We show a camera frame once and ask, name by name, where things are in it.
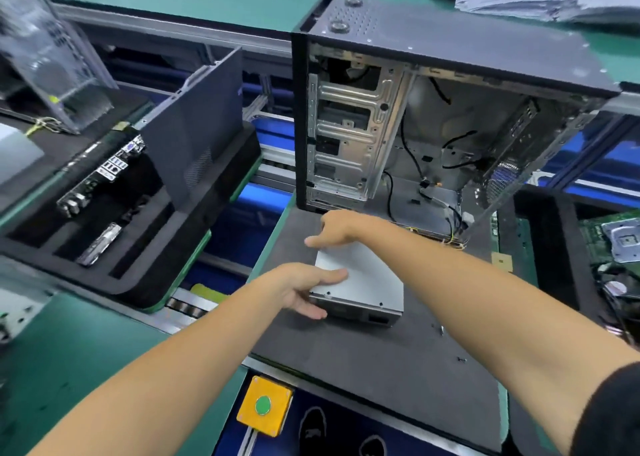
shoe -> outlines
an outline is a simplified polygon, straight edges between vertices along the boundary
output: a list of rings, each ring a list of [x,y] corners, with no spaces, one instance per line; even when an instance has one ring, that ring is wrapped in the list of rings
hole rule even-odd
[[[326,454],[326,417],[320,407],[311,407],[300,421],[300,456]]]
[[[377,434],[369,436],[360,445],[358,454],[360,456],[387,456],[385,440]]]

forearm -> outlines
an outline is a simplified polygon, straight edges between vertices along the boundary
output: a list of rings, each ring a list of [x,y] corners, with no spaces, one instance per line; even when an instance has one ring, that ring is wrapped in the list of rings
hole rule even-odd
[[[465,252],[375,218],[362,219],[356,238],[524,404],[564,454],[601,381],[640,360],[576,311]]]
[[[174,454],[275,318],[281,283],[272,273],[260,277],[127,365],[30,456]]]

black foam mat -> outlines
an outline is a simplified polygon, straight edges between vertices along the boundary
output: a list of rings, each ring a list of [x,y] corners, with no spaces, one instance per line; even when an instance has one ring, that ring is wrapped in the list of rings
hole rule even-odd
[[[113,108],[89,125],[82,134],[52,133],[46,129],[36,131],[30,139],[44,151],[44,156],[11,180],[0,186],[0,212],[22,199],[29,191],[59,171],[77,154],[107,134],[118,121],[148,103],[146,96],[120,89],[105,89]],[[0,122],[21,130],[31,124],[11,117],[0,116]]]
[[[303,239],[319,228],[319,214],[294,207],[264,271],[292,261],[314,264],[316,250]],[[467,249],[490,259],[490,242],[487,223]],[[500,452],[496,380],[448,334],[441,336],[436,318],[407,288],[404,310],[391,328],[338,319],[313,322],[283,311],[253,351],[443,436]]]

person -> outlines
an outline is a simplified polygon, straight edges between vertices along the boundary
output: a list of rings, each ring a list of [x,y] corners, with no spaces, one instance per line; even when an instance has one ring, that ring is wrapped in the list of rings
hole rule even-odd
[[[321,232],[305,240],[308,247],[362,242],[373,250],[561,454],[638,451],[640,354],[633,348],[461,250],[348,210],[328,212],[322,223]],[[347,275],[299,263],[261,275],[96,388],[29,456],[175,454],[278,312],[288,308],[321,320],[326,312],[304,292]]]

green circuit board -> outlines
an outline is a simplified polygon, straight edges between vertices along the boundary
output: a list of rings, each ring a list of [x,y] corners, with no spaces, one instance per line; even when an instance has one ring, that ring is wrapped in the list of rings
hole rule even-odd
[[[611,242],[602,231],[602,225],[636,218],[640,218],[640,210],[629,210],[621,214],[580,221],[580,232],[587,244],[591,265],[597,266],[613,262]],[[633,274],[640,276],[640,261],[625,263],[623,266]]]

